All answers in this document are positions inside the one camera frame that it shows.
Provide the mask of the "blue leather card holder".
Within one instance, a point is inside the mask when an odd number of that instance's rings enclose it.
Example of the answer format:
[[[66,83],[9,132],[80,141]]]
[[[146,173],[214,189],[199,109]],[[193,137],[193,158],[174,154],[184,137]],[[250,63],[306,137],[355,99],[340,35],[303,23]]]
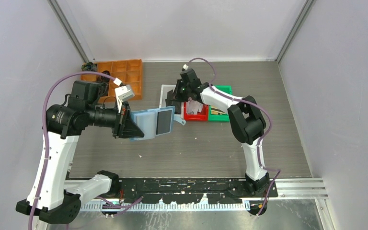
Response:
[[[144,137],[143,138],[130,138],[130,141],[147,140],[147,139],[153,139],[153,138],[156,138],[157,136],[160,136],[160,135],[156,135],[157,113],[160,110],[172,110],[173,112],[172,128],[171,128],[171,132],[172,132],[173,123],[174,123],[174,115],[175,115],[174,106],[154,108],[154,109],[148,109],[148,110],[142,110],[142,111],[134,111],[134,112],[131,112],[131,116],[133,118],[133,121],[143,131]]]

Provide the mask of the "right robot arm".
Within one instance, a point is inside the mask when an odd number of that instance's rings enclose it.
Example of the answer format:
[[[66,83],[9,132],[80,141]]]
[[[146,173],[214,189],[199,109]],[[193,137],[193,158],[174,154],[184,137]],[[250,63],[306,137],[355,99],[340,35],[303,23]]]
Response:
[[[261,138],[266,121],[252,96],[236,97],[205,82],[202,83],[193,69],[182,69],[180,79],[167,93],[166,105],[181,107],[190,100],[213,106],[229,116],[234,137],[242,144],[245,161],[245,187],[254,197],[260,196],[269,184],[269,174],[264,168]]]

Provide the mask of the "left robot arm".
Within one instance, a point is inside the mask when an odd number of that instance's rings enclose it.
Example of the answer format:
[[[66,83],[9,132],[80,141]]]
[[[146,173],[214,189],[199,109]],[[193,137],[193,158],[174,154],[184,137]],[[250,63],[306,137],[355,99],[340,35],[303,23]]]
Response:
[[[119,176],[105,170],[80,185],[65,188],[79,137],[86,127],[110,128],[114,138],[144,137],[131,118],[131,87],[122,84],[116,88],[112,108],[98,106],[104,90],[103,83],[77,80],[62,104],[44,108],[44,142],[38,172],[28,197],[16,204],[17,212],[49,224],[69,224],[81,206],[92,199],[114,198],[122,193]]]

